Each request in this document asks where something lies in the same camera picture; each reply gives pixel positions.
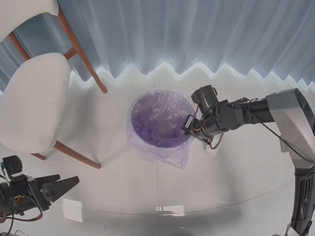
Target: purple plastic bag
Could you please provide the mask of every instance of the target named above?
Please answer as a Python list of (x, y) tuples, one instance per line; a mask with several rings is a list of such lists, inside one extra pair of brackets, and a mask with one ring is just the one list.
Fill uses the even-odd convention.
[(195, 109), (185, 95), (153, 88), (134, 100), (127, 116), (127, 142), (151, 162), (184, 169), (194, 137), (181, 129)]

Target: chair backrest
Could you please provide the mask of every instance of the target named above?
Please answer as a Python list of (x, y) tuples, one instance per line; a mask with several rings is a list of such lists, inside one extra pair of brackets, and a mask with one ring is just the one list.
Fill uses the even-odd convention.
[(20, 24), (44, 12), (57, 16), (57, 0), (0, 0), (0, 42)]

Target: curtain fold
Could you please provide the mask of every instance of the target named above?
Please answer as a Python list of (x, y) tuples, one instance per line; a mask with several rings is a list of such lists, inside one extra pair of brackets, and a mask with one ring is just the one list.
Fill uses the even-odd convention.
[[(306, 84), (315, 81), (314, 0), (58, 0), (95, 69), (117, 78), (132, 63), (148, 74), (162, 61), (183, 73), (195, 62), (216, 72), (224, 63), (246, 75), (271, 71)], [(50, 14), (15, 31), (31, 57), (65, 53), (71, 44)], [(23, 58), (6, 38), (0, 44), (0, 90)], [(87, 81), (81, 60), (72, 69)]]

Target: white floor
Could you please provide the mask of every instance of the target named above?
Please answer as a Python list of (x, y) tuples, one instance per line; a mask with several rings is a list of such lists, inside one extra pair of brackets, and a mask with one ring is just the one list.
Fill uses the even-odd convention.
[[(80, 178), (41, 220), (15, 221), (13, 232), (21, 230), (30, 236), (283, 235), (293, 209), (294, 167), (266, 128), (246, 125), (227, 132), (215, 157), (195, 139), (186, 168), (179, 170), (147, 162), (127, 144), (126, 114), (133, 100), (150, 88), (182, 91), (191, 100), (196, 89), (208, 84), (217, 89), (219, 100), (230, 101), (298, 87), (315, 111), (314, 86), (291, 78), (281, 81), (275, 75), (264, 80), (254, 71), (245, 77), (230, 72), (228, 66), (213, 77), (209, 70), (201, 70), (204, 66), (195, 67), (181, 76), (166, 70), (168, 66), (147, 76), (130, 68), (116, 80), (103, 72), (100, 78), (107, 94), (95, 82), (73, 77), (59, 140), (102, 167), (93, 169), (56, 150), (41, 161), (1, 146), (1, 158), (18, 155), (23, 172), (32, 177)], [(269, 126), (278, 131), (274, 123)], [(82, 209), (63, 205), (63, 199), (81, 202)], [(37, 212), (31, 210), (24, 217)], [(80, 220), (81, 214), (82, 222), (65, 218)], [(10, 222), (4, 223), (0, 232), (9, 226)], [(315, 228), (309, 235), (315, 235)]]

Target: chair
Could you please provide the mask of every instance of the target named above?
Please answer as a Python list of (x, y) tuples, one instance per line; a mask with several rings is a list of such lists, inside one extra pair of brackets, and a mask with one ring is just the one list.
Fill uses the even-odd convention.
[[(73, 47), (64, 55), (47, 53), (30, 58), (15, 35), (17, 26), (35, 15), (56, 15)], [(69, 89), (68, 60), (78, 53), (103, 93), (106, 88), (82, 50), (57, 0), (0, 0), (0, 42), (9, 35), (25, 58), (0, 100), (0, 142), (7, 148), (45, 160), (52, 147), (96, 169), (96, 163), (57, 140)]]

